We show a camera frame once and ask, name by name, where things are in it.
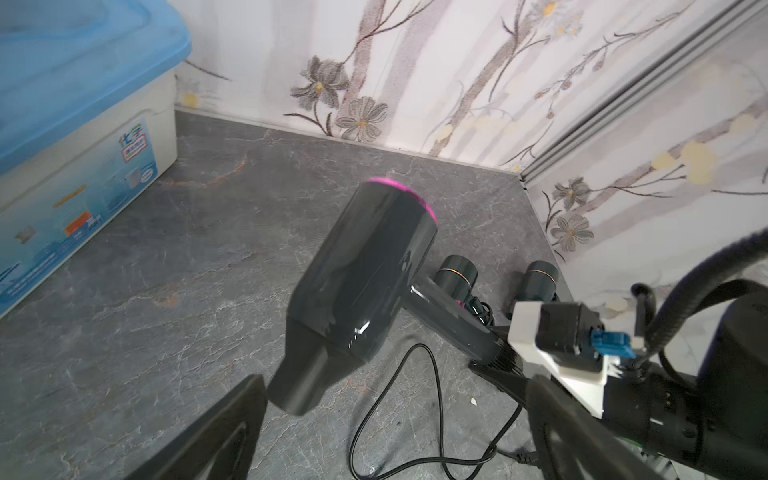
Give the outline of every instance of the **blue connector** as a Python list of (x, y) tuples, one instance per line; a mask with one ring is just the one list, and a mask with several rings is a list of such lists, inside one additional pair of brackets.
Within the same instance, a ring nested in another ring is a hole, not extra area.
[(592, 330), (590, 343), (603, 355), (616, 355), (625, 359), (633, 359), (636, 356), (632, 351), (629, 335), (623, 332)]

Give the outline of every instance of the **white bracket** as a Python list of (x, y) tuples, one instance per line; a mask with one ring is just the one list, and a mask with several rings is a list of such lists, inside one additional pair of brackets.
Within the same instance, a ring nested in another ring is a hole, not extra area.
[(526, 362), (544, 366), (590, 414), (603, 417), (603, 388), (607, 382), (608, 365), (612, 356), (603, 356), (599, 372), (569, 369), (558, 365), (552, 355), (536, 346), (536, 333), (541, 318), (542, 302), (517, 302), (512, 313), (507, 342)]

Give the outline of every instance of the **blue lid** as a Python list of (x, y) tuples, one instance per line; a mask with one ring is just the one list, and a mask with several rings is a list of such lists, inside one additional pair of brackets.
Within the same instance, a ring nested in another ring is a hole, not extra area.
[(0, 174), (191, 51), (165, 0), (9, 0), (0, 15)]

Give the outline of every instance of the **gray marble floor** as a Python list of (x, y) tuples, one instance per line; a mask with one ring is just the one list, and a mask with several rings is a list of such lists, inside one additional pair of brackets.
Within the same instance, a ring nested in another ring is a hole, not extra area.
[[(176, 164), (0, 320), (3, 478), (121, 478), (245, 375), (269, 379), (293, 285), (367, 177), (431, 203), (440, 231), (426, 267), (471, 258), (475, 292), (496, 310), (528, 262), (554, 262), (507, 174), (190, 114), (177, 125)], [(479, 457), (515, 403), (401, 313), (376, 359), (319, 408), (295, 418), (269, 407), (250, 477), (350, 478), (349, 440), (419, 340), (441, 369), (446, 453)], [(358, 470), (437, 455), (435, 401), (429, 361), (415, 353), (363, 433)], [(501, 446), (532, 447), (525, 414)], [(445, 477), (439, 465), (401, 476)], [(540, 474), (499, 456), (479, 478)]]

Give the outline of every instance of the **gold ring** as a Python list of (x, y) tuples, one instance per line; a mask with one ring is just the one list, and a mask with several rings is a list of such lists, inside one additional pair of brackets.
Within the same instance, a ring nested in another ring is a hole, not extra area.
[(550, 279), (550, 280), (552, 280), (552, 282), (553, 282), (555, 285), (557, 285), (557, 284), (558, 284), (557, 282), (555, 282), (555, 281), (554, 281), (554, 278), (552, 278), (552, 275), (550, 275), (549, 273), (543, 272), (543, 271), (541, 271), (541, 270), (529, 270), (529, 271), (531, 271), (531, 272), (539, 272), (539, 273), (543, 273), (544, 275), (548, 276), (548, 277), (549, 277), (549, 279)]
[(469, 289), (470, 289), (470, 290), (472, 290), (472, 284), (469, 282), (469, 280), (467, 280), (467, 277), (466, 277), (466, 276), (463, 276), (463, 275), (462, 275), (462, 273), (461, 273), (461, 272), (457, 272), (456, 270), (454, 270), (454, 269), (452, 269), (452, 268), (441, 268), (440, 270), (438, 270), (438, 272), (439, 272), (439, 271), (441, 271), (441, 270), (447, 270), (447, 271), (449, 271), (449, 272), (453, 272), (453, 273), (455, 273), (456, 275), (460, 276), (460, 277), (461, 277), (461, 278), (463, 278), (463, 279), (464, 279), (464, 281), (467, 283), (467, 285), (469, 286)]

